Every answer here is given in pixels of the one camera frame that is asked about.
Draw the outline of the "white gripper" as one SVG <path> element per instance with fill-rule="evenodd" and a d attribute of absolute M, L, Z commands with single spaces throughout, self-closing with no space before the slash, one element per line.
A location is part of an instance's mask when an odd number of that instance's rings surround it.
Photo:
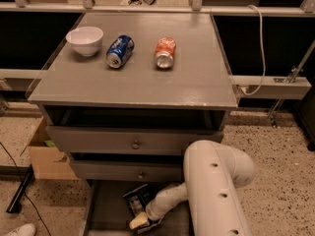
<path fill-rule="evenodd" d="M 153 199 L 146 205 L 146 212 L 140 212 L 129 222 L 129 228 L 134 230 L 147 224 L 149 219 L 152 221 L 158 221 L 163 219 L 164 216 L 165 211 L 163 206 L 159 204 L 156 199 Z"/>

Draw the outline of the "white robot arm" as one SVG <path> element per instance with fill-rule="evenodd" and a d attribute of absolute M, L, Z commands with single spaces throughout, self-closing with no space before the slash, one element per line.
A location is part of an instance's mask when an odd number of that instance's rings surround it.
<path fill-rule="evenodd" d="M 184 153 L 184 182 L 159 191 L 129 227 L 161 222 L 180 203 L 189 203 L 195 236 L 252 236 L 236 189 L 250 184 L 255 164 L 244 151 L 197 141 Z"/>

